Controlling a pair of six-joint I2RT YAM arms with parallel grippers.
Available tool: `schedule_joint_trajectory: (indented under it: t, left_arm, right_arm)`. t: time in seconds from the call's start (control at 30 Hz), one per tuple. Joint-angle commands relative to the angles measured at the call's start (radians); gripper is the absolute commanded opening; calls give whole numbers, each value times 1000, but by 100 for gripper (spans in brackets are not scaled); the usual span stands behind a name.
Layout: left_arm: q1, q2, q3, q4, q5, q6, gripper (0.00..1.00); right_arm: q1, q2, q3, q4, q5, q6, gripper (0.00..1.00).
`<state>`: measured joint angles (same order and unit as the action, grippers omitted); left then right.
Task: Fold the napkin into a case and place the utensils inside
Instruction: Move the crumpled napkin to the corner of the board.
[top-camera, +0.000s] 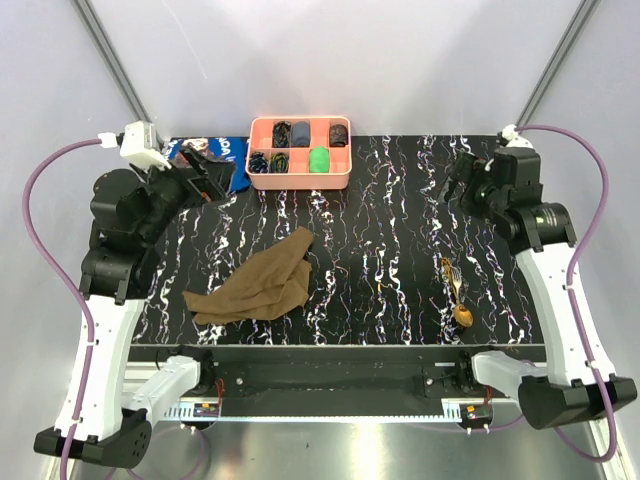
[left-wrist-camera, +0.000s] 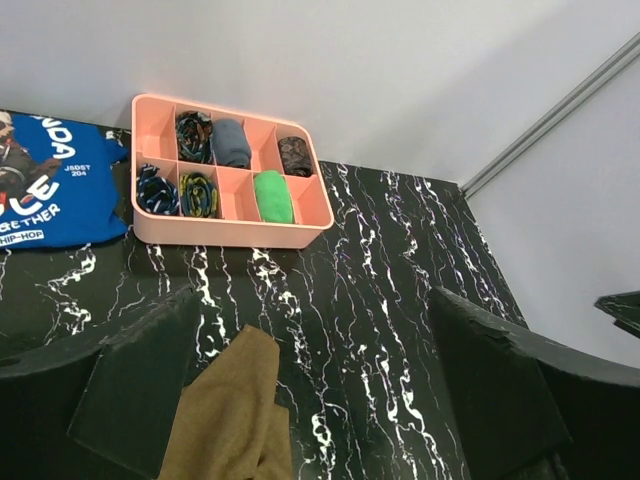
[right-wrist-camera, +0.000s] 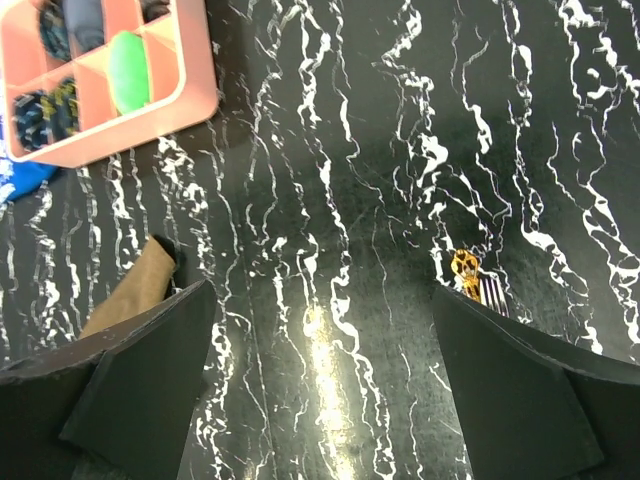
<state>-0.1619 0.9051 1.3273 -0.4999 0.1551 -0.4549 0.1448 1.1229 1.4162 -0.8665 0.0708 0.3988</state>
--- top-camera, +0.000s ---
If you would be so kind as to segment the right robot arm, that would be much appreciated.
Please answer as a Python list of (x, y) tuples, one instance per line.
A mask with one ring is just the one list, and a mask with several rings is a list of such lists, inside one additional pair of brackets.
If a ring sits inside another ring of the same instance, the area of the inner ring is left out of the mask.
[(567, 209), (542, 200), (541, 158), (531, 147), (501, 146), (490, 160), (460, 152), (439, 202), (458, 185), (463, 212), (489, 221), (503, 238), (530, 290), (543, 334), (546, 365), (525, 364), (503, 351), (460, 357), (454, 384), (466, 396), (490, 387), (515, 400), (537, 429), (602, 419), (638, 396), (619, 376), (599, 340), (577, 267), (576, 235)]

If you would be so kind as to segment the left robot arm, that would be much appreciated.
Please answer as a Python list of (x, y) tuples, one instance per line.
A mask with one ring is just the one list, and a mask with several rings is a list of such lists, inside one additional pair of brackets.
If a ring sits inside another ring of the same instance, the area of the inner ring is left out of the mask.
[(208, 394), (216, 372), (211, 352), (179, 346), (132, 394), (123, 391), (135, 325), (149, 298), (160, 256), (156, 244), (180, 213), (226, 199), (236, 170), (191, 147), (169, 161), (132, 165), (93, 185), (88, 252), (80, 281), (61, 276), (79, 302), (82, 327), (67, 399), (53, 426), (36, 434), (36, 453), (132, 469), (153, 427), (181, 396)]

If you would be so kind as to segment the brown cloth napkin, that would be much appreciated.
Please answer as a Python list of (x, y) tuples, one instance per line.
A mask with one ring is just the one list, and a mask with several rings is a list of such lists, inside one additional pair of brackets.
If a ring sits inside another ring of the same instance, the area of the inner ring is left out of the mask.
[(270, 248), (253, 254), (207, 295), (185, 291), (187, 310), (199, 325), (246, 319), (273, 321), (309, 299), (311, 264), (305, 259), (314, 235), (300, 227)]

